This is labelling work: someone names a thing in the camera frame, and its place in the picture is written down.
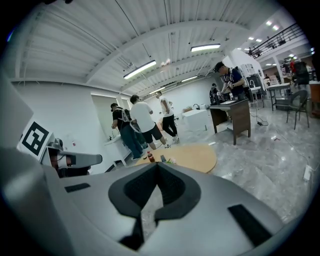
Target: railing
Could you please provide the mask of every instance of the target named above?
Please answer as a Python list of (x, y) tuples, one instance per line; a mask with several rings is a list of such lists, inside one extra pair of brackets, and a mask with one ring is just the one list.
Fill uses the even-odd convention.
[(274, 35), (273, 37), (269, 38), (267, 41), (263, 42), (259, 46), (254, 49), (249, 50), (249, 55), (252, 56), (254, 59), (264, 55), (273, 49), (284, 45), (285, 43), (295, 39), (299, 36), (304, 35), (302, 29), (298, 26), (298, 24), (293, 24), (286, 29), (282, 30), (278, 34)]

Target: black rubber pad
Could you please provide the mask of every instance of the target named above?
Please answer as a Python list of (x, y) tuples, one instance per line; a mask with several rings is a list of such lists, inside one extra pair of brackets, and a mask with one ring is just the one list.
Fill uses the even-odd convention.
[(70, 192), (74, 192), (74, 191), (78, 191), (78, 190), (83, 190), (83, 189), (86, 189), (89, 187), (90, 187), (90, 185), (88, 183), (80, 183), (77, 185), (65, 186), (64, 189), (67, 193), (70, 193)]
[(242, 204), (231, 206), (228, 210), (254, 246), (261, 245), (271, 238), (272, 235)]

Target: black shorts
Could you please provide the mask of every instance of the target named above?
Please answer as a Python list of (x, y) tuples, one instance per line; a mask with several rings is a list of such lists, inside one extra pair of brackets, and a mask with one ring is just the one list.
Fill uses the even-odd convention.
[(152, 141), (153, 141), (152, 135), (156, 140), (160, 140), (162, 138), (162, 133), (156, 124), (154, 124), (154, 127), (151, 130), (143, 132), (142, 135), (143, 135), (146, 143), (148, 143), (148, 144), (152, 143)]

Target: marble floor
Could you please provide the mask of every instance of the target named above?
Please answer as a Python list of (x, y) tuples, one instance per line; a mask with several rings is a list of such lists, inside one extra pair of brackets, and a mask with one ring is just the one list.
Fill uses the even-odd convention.
[[(250, 108), (251, 115), (256, 116), (256, 109)], [(218, 126), (215, 134), (210, 112), (210, 126), (207, 131), (189, 131), (182, 119), (178, 120), (179, 142), (172, 147), (193, 143), (212, 143), (217, 155), (217, 164), (209, 175), (228, 179), (245, 189), (257, 199), (272, 208), (288, 223), (302, 214), (308, 206), (312, 193), (318, 187), (320, 155), (320, 119), (309, 118), (302, 113), (294, 130), (295, 115), (281, 110), (272, 111), (270, 107), (260, 108), (258, 117), (268, 122), (268, 126), (257, 124), (251, 116), (251, 137), (243, 132), (233, 145), (232, 131), (223, 125)], [(163, 132), (168, 143), (170, 136)], [(128, 166), (135, 161), (128, 160)], [(309, 182), (303, 180), (306, 165), (315, 171)], [(153, 216), (161, 208), (162, 198), (158, 188), (150, 197), (142, 211), (144, 236), (155, 228)]]

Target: man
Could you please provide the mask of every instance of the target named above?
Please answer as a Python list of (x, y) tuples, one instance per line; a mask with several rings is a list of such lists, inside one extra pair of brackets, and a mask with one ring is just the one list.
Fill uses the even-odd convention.
[(175, 124), (175, 115), (171, 108), (172, 102), (168, 101), (166, 97), (162, 95), (161, 91), (155, 94), (155, 97), (160, 100), (160, 105), (162, 108), (163, 119), (162, 119), (162, 129), (169, 135), (172, 136), (173, 142), (179, 140), (178, 132)]
[(222, 61), (218, 62), (214, 67), (215, 72), (219, 72), (224, 79), (224, 86), (221, 93), (225, 93), (229, 89), (235, 99), (244, 100), (246, 98), (244, 91), (245, 80), (235, 68), (225, 66)]
[(152, 136), (156, 140), (160, 140), (163, 145), (166, 145), (165, 138), (150, 116), (153, 114), (150, 106), (145, 102), (141, 102), (138, 95), (133, 95), (130, 98), (130, 102), (133, 104), (130, 111), (131, 119), (134, 123), (137, 123), (139, 125), (142, 135), (149, 146), (153, 150), (157, 149), (156, 145), (153, 142)]
[(112, 129), (118, 127), (121, 138), (124, 144), (131, 150), (133, 160), (139, 159), (143, 153), (142, 147), (137, 140), (135, 131), (130, 126), (130, 114), (127, 109), (119, 107), (117, 103), (111, 104), (111, 111), (113, 117)]

